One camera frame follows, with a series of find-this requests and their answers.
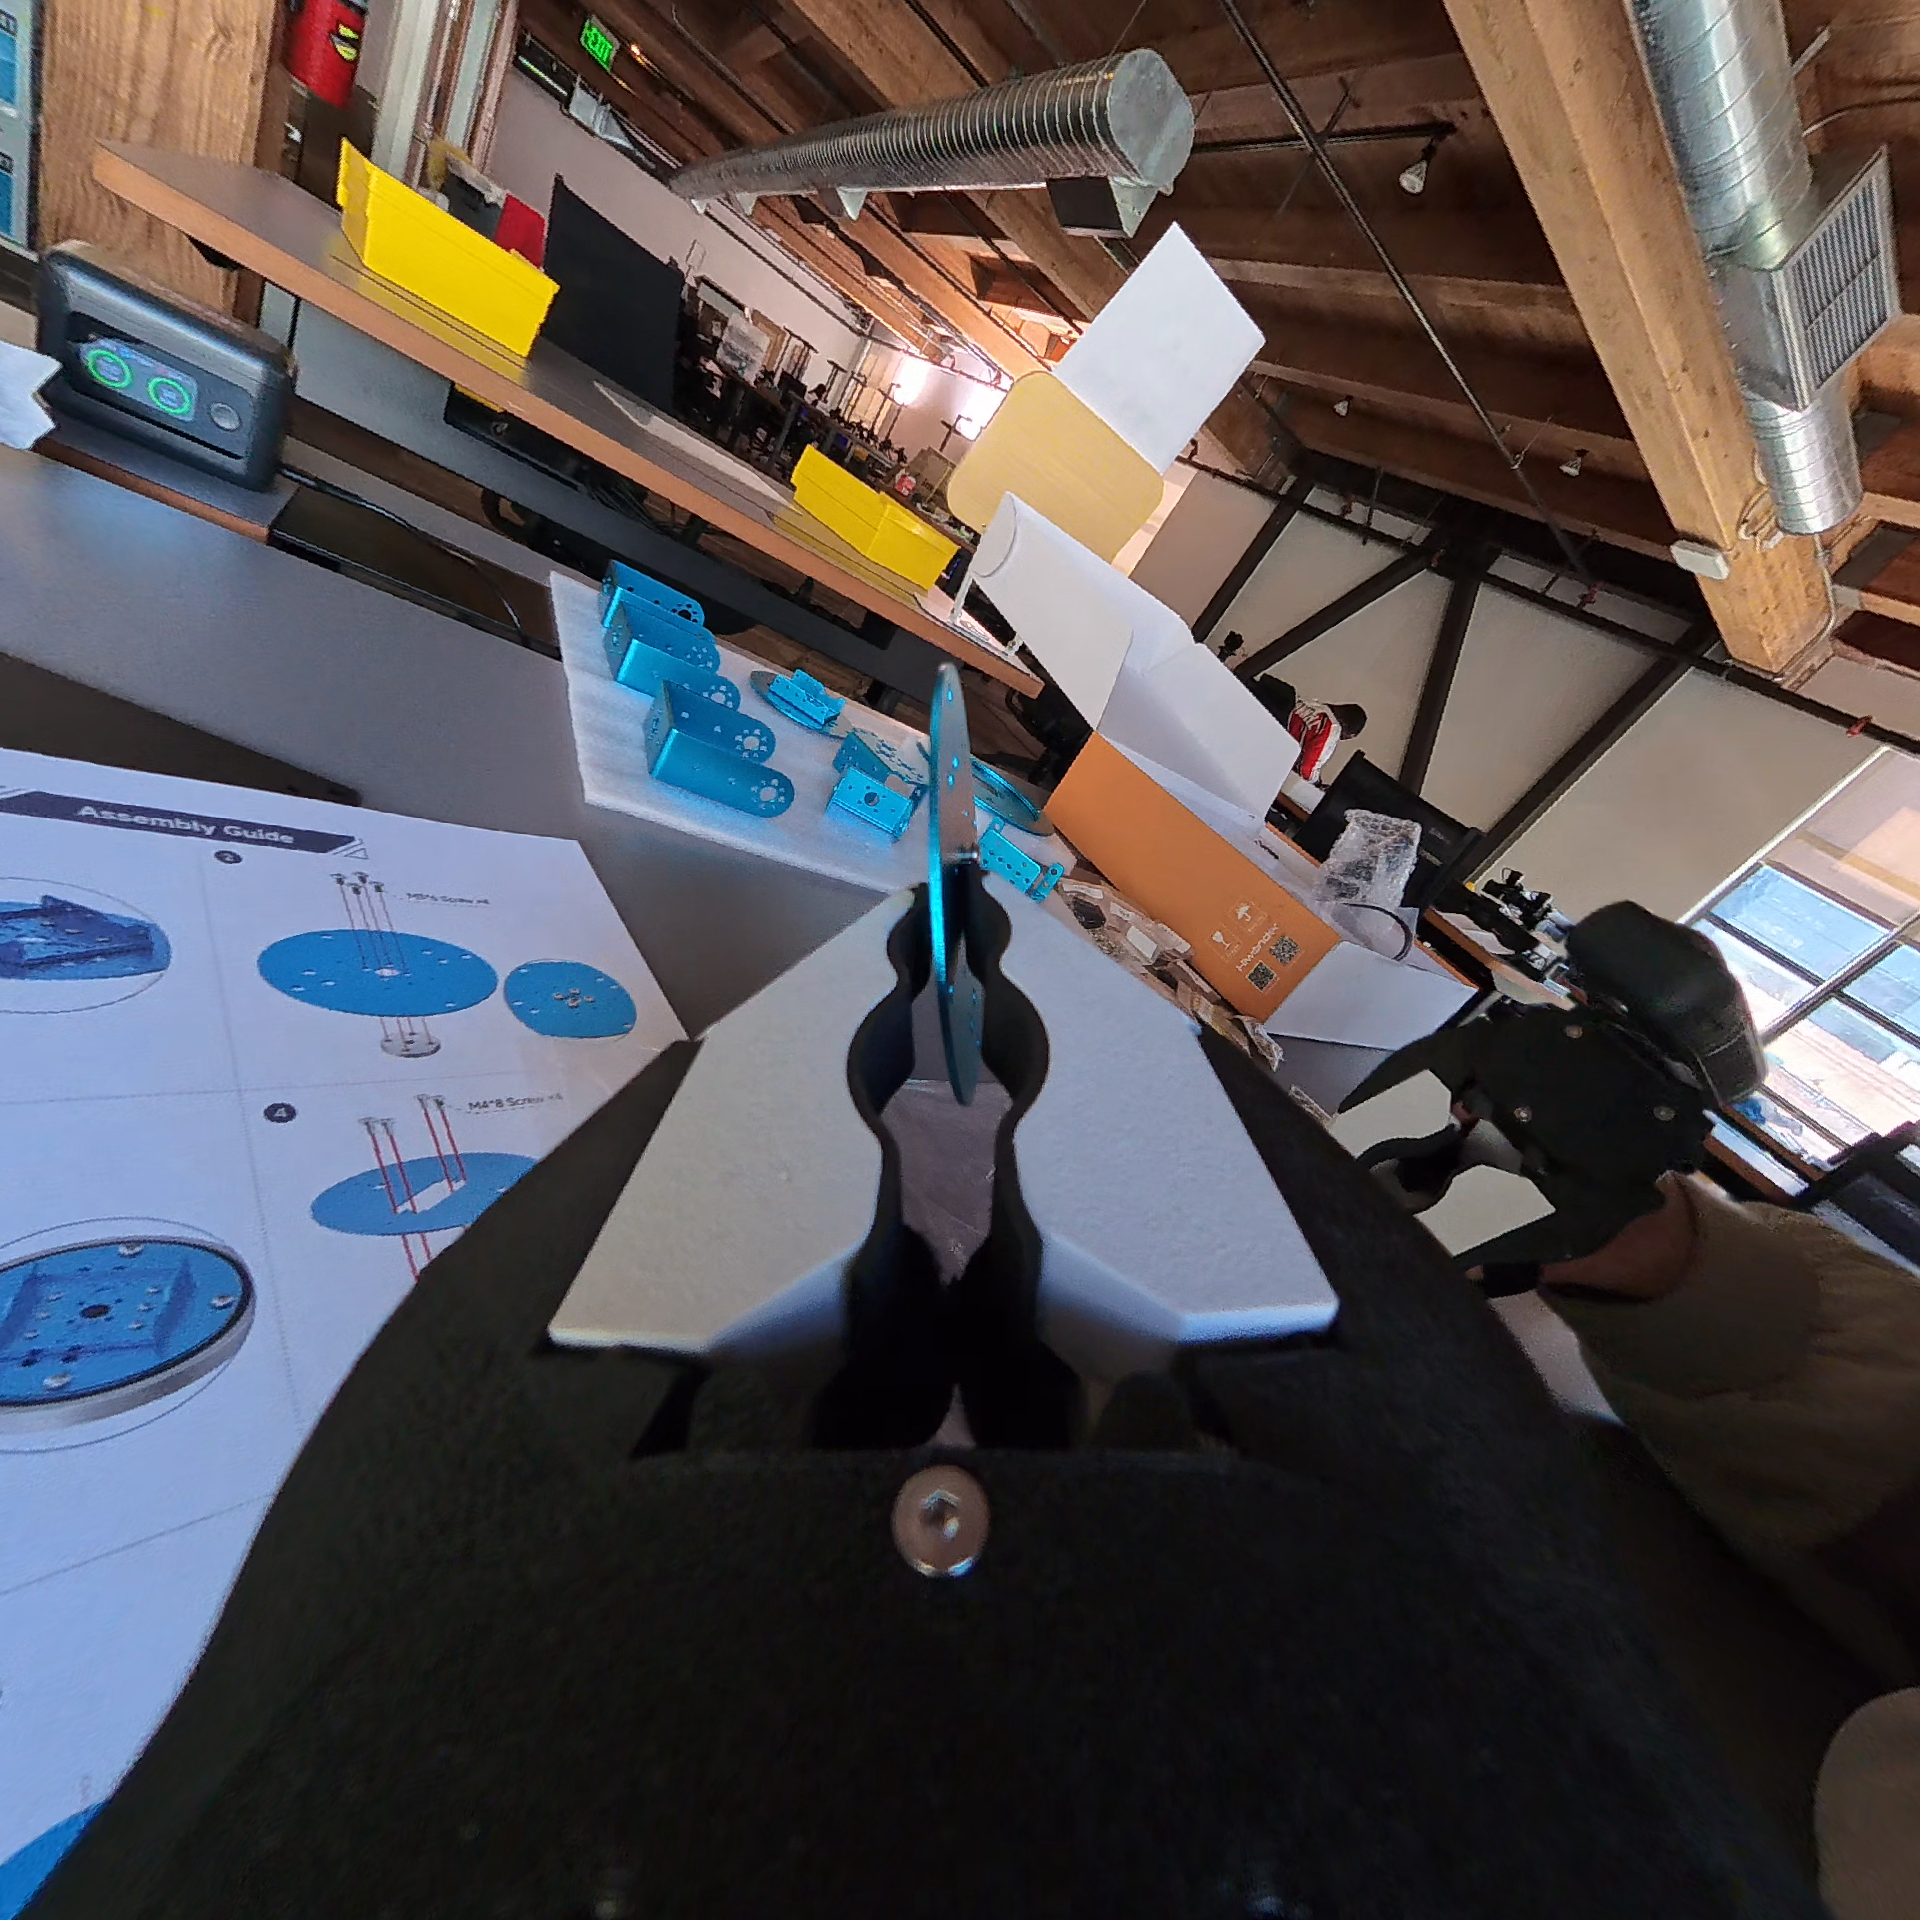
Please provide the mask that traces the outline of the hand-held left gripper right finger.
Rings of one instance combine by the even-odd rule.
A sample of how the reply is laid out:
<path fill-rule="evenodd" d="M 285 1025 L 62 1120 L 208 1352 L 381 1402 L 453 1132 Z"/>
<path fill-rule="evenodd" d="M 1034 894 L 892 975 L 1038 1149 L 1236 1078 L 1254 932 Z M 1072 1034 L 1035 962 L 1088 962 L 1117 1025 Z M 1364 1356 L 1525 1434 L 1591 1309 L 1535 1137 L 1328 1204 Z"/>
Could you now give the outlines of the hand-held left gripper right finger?
<path fill-rule="evenodd" d="M 1008 1095 L 991 1224 L 950 1286 L 955 1388 L 990 1448 L 1068 1448 L 1093 1394 L 1187 1351 L 1333 1329 L 1338 1296 L 1221 1066 L 1248 1066 L 1006 880 L 966 960 Z"/>

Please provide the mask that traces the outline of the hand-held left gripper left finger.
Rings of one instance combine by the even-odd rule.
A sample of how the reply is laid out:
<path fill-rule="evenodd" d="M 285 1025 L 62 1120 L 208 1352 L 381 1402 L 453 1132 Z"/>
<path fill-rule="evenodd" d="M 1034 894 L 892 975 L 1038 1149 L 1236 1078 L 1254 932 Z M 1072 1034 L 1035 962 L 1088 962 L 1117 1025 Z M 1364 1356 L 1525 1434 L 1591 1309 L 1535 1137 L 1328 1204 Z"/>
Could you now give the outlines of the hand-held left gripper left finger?
<path fill-rule="evenodd" d="M 549 1334 L 748 1366 L 824 1446 L 914 1446 L 948 1409 L 944 1284 L 885 1110 L 914 1069 L 926 887 L 714 1023 Z"/>

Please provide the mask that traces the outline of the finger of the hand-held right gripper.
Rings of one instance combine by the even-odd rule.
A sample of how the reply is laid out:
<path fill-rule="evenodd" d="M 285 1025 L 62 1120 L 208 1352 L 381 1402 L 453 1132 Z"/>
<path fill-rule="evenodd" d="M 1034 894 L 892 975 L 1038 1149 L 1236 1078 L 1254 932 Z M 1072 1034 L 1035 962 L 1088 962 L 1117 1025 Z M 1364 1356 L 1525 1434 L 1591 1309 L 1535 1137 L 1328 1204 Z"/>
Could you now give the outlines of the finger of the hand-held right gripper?
<path fill-rule="evenodd" d="M 1451 1095 L 1458 1095 L 1479 1082 L 1484 1042 L 1484 1025 L 1436 1029 L 1430 1034 L 1390 1052 L 1360 1078 L 1354 1093 L 1342 1096 L 1338 1110 L 1354 1112 L 1362 1101 L 1380 1096 L 1422 1072 L 1438 1078 Z"/>
<path fill-rule="evenodd" d="M 1398 1202 L 1438 1202 L 1453 1177 L 1474 1162 L 1476 1132 L 1476 1124 L 1442 1124 L 1423 1137 L 1386 1137 L 1360 1152 L 1360 1165 Z"/>

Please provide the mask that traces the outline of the blue round metal disc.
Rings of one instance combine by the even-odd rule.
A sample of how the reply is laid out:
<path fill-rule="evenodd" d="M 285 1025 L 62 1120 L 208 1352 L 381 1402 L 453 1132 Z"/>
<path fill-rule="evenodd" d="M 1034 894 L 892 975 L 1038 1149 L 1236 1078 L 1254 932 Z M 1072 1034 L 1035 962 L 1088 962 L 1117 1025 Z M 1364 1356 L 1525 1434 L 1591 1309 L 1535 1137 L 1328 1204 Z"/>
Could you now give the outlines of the blue round metal disc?
<path fill-rule="evenodd" d="M 928 712 L 928 946 L 944 1063 L 954 1096 L 975 1096 L 984 992 L 970 962 L 970 911 L 978 880 L 975 782 L 965 689 L 942 663 Z"/>

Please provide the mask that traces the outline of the person's right forearm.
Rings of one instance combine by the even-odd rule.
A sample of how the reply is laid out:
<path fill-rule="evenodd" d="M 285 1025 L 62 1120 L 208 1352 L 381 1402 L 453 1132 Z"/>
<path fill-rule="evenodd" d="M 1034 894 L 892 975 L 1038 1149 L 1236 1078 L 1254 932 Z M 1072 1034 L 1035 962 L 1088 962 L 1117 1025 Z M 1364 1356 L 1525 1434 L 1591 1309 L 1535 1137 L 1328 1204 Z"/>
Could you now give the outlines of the person's right forearm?
<path fill-rule="evenodd" d="M 1656 1302 L 1543 1292 L 1602 1396 L 1758 1572 L 1895 1688 L 1918 1665 L 1918 1281 L 1784 1207 L 1696 1182 Z"/>

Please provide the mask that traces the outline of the person's right hand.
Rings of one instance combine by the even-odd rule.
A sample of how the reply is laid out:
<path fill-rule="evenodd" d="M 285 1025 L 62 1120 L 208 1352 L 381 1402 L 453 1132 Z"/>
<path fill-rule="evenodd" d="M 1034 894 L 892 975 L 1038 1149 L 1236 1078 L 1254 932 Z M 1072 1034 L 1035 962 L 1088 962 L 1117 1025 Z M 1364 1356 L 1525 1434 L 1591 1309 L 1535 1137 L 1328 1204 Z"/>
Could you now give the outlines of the person's right hand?
<path fill-rule="evenodd" d="M 1696 1260 L 1696 1184 L 1662 1177 L 1662 1204 L 1635 1216 L 1591 1255 L 1543 1265 L 1540 1292 L 1594 1294 L 1636 1304 L 1675 1294 Z"/>

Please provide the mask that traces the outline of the clear bag of black parts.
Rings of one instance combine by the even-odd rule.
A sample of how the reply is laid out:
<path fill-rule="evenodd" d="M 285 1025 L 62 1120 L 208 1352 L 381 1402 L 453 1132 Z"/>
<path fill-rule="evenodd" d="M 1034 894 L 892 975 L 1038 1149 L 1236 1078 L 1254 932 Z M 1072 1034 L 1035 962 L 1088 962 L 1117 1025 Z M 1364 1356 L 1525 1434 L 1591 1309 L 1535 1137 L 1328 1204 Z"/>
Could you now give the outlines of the clear bag of black parts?
<path fill-rule="evenodd" d="M 1350 806 L 1316 872 L 1312 895 L 1334 905 L 1398 911 L 1420 865 L 1423 830 L 1402 815 Z"/>

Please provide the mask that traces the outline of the window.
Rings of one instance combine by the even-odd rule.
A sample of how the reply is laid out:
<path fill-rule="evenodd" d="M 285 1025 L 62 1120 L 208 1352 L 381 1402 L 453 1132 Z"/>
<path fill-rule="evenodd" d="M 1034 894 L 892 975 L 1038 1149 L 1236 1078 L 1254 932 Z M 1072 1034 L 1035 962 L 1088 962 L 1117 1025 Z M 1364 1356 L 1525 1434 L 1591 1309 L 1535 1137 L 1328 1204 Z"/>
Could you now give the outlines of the window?
<path fill-rule="evenodd" d="M 1884 750 L 1691 916 L 1759 1032 L 1751 1132 L 1827 1167 L 1918 1118 L 1918 759 Z"/>

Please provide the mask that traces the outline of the orange cardboard box white lid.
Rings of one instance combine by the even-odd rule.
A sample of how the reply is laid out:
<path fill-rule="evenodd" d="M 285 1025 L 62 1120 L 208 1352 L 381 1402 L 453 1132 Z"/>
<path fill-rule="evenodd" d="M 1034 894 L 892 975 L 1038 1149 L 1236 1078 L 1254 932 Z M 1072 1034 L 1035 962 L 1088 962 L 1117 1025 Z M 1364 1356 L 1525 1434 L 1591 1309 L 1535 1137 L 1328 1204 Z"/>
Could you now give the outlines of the orange cardboard box white lid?
<path fill-rule="evenodd" d="M 1111 561 L 1006 493 L 970 570 L 1093 734 L 1046 810 L 1227 1004 L 1279 1040 L 1396 1049 L 1474 988 L 1404 925 L 1331 924 L 1314 863 L 1267 810 L 1298 745 L 1189 625 Z"/>

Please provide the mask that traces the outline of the white foam sheet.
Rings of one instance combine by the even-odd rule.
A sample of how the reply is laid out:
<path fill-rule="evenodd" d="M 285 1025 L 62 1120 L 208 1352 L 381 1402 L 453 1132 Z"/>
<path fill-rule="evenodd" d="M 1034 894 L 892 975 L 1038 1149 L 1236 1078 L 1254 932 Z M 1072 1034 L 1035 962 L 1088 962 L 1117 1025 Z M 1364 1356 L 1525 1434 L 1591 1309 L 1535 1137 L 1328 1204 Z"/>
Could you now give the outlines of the white foam sheet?
<path fill-rule="evenodd" d="M 549 574 L 549 601 L 563 649 L 583 797 L 589 804 L 757 852 L 788 868 L 846 880 L 877 895 L 928 876 L 926 806 L 917 808 L 896 841 L 829 806 L 836 737 L 794 726 L 760 701 L 749 687 L 757 663 L 727 641 L 720 645 L 722 674 L 741 686 L 742 712 L 775 734 L 772 766 L 794 782 L 794 804 L 760 821 L 656 778 L 643 751 L 643 726 L 654 700 L 612 680 L 597 586 L 557 567 Z"/>

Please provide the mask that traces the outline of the printed assembly guide sheet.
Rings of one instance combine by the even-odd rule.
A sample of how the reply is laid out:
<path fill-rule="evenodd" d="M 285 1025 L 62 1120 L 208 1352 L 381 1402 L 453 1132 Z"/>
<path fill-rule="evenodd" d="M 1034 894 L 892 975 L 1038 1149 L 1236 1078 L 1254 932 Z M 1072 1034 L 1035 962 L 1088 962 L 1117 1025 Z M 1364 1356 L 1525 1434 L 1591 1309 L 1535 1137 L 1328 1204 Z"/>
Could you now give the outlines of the printed assembly guide sheet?
<path fill-rule="evenodd" d="M 410 1286 L 685 1031 L 563 839 L 34 751 L 3 814 L 15 1916 Z"/>

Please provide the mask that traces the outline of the small yellow plastic bin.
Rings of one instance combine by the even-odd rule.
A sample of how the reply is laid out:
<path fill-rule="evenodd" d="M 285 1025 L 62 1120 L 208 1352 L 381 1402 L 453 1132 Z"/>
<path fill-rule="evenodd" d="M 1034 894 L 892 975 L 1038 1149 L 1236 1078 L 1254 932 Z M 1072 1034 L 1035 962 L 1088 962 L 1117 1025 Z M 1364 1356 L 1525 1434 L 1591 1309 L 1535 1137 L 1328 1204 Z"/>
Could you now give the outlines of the small yellow plastic bin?
<path fill-rule="evenodd" d="M 805 446 L 790 474 L 798 506 L 814 517 L 856 556 L 908 581 L 917 590 L 939 582 L 957 541 L 908 509 L 893 493 L 877 490 Z"/>

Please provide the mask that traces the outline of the yellow hanging panel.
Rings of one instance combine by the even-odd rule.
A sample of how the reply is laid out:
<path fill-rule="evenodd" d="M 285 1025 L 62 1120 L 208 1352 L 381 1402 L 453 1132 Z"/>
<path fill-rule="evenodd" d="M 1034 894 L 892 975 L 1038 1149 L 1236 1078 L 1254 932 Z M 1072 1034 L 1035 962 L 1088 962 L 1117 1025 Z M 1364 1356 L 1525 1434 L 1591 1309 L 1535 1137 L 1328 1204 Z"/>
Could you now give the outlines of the yellow hanging panel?
<path fill-rule="evenodd" d="M 1162 506 L 1163 474 L 1048 369 L 1022 374 L 947 479 L 950 514 L 984 533 L 1000 498 L 1101 560 Z"/>

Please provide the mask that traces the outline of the white hanging panel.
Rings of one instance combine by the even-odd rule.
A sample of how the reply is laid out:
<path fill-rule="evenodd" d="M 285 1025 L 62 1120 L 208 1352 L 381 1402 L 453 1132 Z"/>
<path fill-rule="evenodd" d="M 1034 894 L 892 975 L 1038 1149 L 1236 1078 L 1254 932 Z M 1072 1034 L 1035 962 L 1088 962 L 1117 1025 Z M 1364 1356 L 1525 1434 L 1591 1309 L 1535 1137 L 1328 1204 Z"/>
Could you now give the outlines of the white hanging panel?
<path fill-rule="evenodd" d="M 1170 223 L 1054 374 L 1163 473 L 1262 344 L 1254 317 L 1187 230 Z"/>

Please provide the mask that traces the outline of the person's leg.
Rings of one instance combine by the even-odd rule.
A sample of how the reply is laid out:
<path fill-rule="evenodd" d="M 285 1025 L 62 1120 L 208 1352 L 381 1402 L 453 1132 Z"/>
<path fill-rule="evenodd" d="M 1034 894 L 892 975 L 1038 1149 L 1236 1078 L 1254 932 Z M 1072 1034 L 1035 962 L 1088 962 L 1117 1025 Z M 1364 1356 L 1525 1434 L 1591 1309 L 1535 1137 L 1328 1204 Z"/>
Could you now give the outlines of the person's leg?
<path fill-rule="evenodd" d="M 1918 1916 L 1918 1687 L 1837 1728 L 1814 1777 L 1814 1852 L 1828 1916 Z"/>

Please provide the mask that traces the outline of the black upright panel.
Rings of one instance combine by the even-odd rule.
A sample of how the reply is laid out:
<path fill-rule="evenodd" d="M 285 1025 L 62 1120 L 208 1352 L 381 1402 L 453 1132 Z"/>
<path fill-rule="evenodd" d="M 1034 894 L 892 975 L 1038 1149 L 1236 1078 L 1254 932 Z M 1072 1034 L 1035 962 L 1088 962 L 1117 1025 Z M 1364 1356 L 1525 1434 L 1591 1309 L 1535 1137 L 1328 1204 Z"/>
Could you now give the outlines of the black upright panel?
<path fill-rule="evenodd" d="M 684 274 L 632 242 L 563 176 L 551 188 L 544 272 L 557 282 L 541 337 L 621 391 L 674 408 Z"/>

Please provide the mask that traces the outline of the black device with green lights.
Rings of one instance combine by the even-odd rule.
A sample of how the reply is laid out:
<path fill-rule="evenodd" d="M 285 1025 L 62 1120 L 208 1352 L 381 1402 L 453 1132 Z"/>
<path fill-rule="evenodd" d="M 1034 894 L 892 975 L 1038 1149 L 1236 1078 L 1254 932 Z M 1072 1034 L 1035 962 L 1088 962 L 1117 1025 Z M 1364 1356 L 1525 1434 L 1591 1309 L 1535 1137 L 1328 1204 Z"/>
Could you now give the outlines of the black device with green lights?
<path fill-rule="evenodd" d="M 294 398 L 290 349 L 87 242 L 38 256 L 37 348 L 56 364 L 46 398 L 243 488 L 268 488 Z"/>

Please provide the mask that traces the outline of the large yellow plastic bin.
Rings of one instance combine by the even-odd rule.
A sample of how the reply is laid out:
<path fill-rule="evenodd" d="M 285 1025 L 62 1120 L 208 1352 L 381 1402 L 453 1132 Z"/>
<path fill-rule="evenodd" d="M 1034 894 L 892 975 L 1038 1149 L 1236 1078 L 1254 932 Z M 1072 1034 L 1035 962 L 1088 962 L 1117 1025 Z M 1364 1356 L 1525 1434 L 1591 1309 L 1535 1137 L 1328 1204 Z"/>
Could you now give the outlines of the large yellow plastic bin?
<path fill-rule="evenodd" d="M 336 192 L 343 236 L 371 274 L 514 357 L 532 349 L 560 289 L 534 263 L 462 223 L 350 143 L 340 146 Z"/>

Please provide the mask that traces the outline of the long wooden table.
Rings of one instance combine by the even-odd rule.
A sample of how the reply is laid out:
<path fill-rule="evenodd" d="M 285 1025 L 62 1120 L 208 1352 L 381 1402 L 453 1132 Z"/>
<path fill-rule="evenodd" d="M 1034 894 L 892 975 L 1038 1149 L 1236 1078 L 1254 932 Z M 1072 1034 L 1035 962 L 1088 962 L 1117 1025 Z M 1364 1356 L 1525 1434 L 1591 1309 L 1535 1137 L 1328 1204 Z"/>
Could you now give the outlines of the long wooden table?
<path fill-rule="evenodd" d="M 462 473 L 624 560 L 668 574 L 708 605 L 798 640 L 869 680 L 923 700 L 936 655 L 1019 692 L 1039 678 L 955 629 L 950 601 L 864 561 L 751 465 L 538 342 L 514 357 L 368 274 L 340 217 L 294 182 L 171 151 L 102 142 L 100 185 L 300 302 L 304 393 L 439 469 Z M 724 556 L 674 537 L 446 421 L 450 391 L 568 447 L 724 537 Z"/>

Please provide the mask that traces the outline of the red fire extinguisher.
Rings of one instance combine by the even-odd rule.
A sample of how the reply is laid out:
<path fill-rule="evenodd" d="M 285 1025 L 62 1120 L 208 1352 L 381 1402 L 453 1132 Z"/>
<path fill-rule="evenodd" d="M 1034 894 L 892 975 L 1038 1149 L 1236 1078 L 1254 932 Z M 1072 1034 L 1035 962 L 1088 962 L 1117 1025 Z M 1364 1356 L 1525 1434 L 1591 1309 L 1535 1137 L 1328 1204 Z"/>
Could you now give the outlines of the red fire extinguisher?
<path fill-rule="evenodd" d="M 287 1 L 284 66 L 315 101 L 346 109 L 368 25 L 366 1 Z"/>

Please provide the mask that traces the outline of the blue metal U bracket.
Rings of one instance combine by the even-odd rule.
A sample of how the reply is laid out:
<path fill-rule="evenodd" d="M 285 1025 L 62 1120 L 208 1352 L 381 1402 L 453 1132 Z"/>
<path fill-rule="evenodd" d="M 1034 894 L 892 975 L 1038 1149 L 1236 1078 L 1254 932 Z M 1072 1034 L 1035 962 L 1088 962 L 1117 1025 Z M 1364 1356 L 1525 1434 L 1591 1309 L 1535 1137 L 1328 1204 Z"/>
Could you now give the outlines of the blue metal U bracket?
<path fill-rule="evenodd" d="M 671 678 L 661 682 L 643 725 L 643 750 L 654 777 L 664 777 L 674 757 L 694 761 L 717 753 L 760 766 L 772 759 L 775 745 L 775 734 L 760 720 Z"/>
<path fill-rule="evenodd" d="M 656 696 L 668 682 L 708 701 L 735 708 L 735 686 L 717 671 L 711 640 L 671 640 L 663 625 L 639 624 L 612 613 L 604 624 L 604 646 L 612 680 L 638 694 Z"/>
<path fill-rule="evenodd" d="M 790 777 L 772 766 L 776 737 L 755 726 L 748 746 L 728 746 L 678 726 L 644 737 L 647 772 L 701 799 L 746 810 L 755 818 L 775 818 L 788 810 L 798 789 Z"/>
<path fill-rule="evenodd" d="M 627 604 L 651 607 L 661 616 L 677 616 L 696 629 L 706 625 L 706 609 L 696 599 L 630 561 L 607 560 L 597 593 L 598 624 L 606 629 Z"/>

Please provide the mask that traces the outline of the metal duct with vent grille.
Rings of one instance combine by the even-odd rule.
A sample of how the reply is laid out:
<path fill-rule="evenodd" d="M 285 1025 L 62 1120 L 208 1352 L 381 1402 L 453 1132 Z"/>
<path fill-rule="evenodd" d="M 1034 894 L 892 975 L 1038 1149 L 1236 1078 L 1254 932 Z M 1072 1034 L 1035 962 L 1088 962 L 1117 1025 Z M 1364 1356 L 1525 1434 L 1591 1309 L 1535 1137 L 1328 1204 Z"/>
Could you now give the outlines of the metal duct with vent grille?
<path fill-rule="evenodd" d="M 1631 1 L 1781 527 L 1861 509 L 1847 367 L 1902 313 L 1884 148 L 1813 157 L 1779 1 Z"/>

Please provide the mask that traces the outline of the spiral metal air duct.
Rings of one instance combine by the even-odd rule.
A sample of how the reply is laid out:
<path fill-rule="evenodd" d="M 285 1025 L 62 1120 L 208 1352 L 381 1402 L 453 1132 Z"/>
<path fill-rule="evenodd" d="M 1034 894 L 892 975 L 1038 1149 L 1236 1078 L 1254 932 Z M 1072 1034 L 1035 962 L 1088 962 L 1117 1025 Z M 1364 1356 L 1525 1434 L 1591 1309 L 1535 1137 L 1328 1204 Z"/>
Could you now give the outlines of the spiral metal air duct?
<path fill-rule="evenodd" d="M 1194 104 L 1151 49 L 1068 64 L 936 102 L 893 106 L 678 167 L 684 201 L 1027 190 L 1093 177 L 1134 217 L 1194 151 Z"/>

